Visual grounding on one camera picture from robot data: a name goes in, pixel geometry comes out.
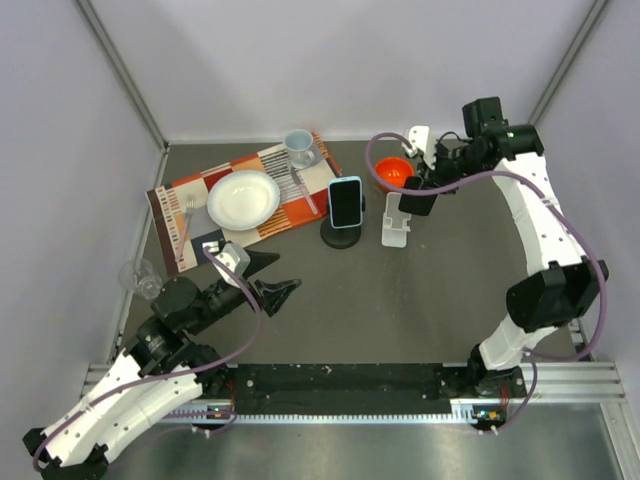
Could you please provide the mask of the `black smartphone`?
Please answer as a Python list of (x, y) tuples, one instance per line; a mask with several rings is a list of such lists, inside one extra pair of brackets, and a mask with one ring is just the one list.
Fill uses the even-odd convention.
[[(408, 177), (404, 184), (404, 189), (419, 191), (426, 191), (435, 187), (436, 185), (432, 181), (420, 176)], [(426, 217), (430, 215), (436, 199), (436, 195), (415, 196), (402, 194), (398, 209), (403, 213)]]

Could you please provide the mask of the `white plastic phone stand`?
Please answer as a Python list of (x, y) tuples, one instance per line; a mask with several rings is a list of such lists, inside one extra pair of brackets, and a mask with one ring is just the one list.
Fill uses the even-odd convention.
[(389, 192), (386, 194), (385, 210), (382, 217), (381, 244), (389, 248), (405, 248), (408, 234), (411, 232), (409, 222), (410, 213), (399, 209), (401, 194)]

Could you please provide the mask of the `black round-base phone stand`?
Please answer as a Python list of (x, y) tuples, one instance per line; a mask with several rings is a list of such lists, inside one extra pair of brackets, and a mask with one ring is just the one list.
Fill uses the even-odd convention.
[(335, 228), (331, 223), (331, 204), (330, 200), (326, 200), (327, 216), (320, 225), (321, 240), (333, 249), (348, 249), (354, 246), (361, 238), (362, 225), (364, 223), (364, 212), (366, 211), (366, 197), (361, 195), (360, 213), (361, 222), (357, 226), (346, 228)]

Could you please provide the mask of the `light blue smartphone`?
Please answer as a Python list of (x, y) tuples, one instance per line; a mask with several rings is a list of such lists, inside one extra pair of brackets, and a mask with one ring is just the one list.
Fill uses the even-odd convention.
[(363, 190), (359, 176), (340, 177), (328, 184), (330, 223), (334, 229), (359, 227), (363, 223)]

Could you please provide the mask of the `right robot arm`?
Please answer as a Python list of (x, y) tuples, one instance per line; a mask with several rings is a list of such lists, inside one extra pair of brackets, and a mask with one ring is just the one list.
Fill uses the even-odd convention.
[(492, 179), (507, 202), (527, 276), (507, 290), (505, 318), (470, 355), (467, 384), (487, 396), (543, 339), (583, 316), (593, 303), (606, 310), (609, 271), (563, 215), (536, 127), (509, 123), (497, 97), (470, 102), (462, 113), (466, 136), (454, 148), (426, 126), (407, 130), (405, 152), (420, 161), (406, 184), (420, 192), (414, 211), (422, 216), (431, 212), (438, 195), (475, 179)]

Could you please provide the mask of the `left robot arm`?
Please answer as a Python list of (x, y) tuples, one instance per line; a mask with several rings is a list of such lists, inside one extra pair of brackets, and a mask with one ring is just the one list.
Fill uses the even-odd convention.
[(164, 283), (153, 314), (125, 343), (109, 370), (56, 423), (23, 437), (44, 479), (100, 479), (124, 449), (178, 407), (226, 387), (235, 353), (220, 356), (194, 342), (243, 304), (259, 319), (275, 315), (300, 287), (298, 279), (266, 283), (255, 274), (279, 260), (228, 243), (208, 260), (220, 278), (206, 289), (179, 276)]

